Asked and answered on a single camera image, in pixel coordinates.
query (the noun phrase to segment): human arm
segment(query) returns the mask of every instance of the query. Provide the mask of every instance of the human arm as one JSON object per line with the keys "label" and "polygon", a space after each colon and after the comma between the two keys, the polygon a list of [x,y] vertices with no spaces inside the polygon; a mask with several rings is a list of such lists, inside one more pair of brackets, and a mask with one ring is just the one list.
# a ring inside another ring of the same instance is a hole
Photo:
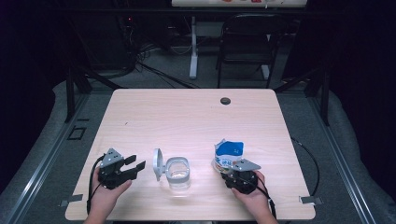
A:
{"label": "human arm", "polygon": [[97,167],[92,178],[91,210],[85,219],[85,224],[105,223],[108,215],[114,209],[117,199],[132,185],[132,180],[127,180],[115,189],[106,189],[99,182],[99,168]]}
{"label": "human arm", "polygon": [[[265,183],[264,175],[255,171],[257,177],[261,180],[259,181],[259,188],[265,190],[263,183]],[[235,198],[241,201],[246,209],[249,211],[251,215],[254,216],[257,223],[259,224],[273,224],[277,223],[276,219],[271,213],[270,207],[268,205],[267,197],[258,189],[255,189],[253,192],[249,194],[243,194],[239,192],[237,189],[232,188],[231,191]]]}

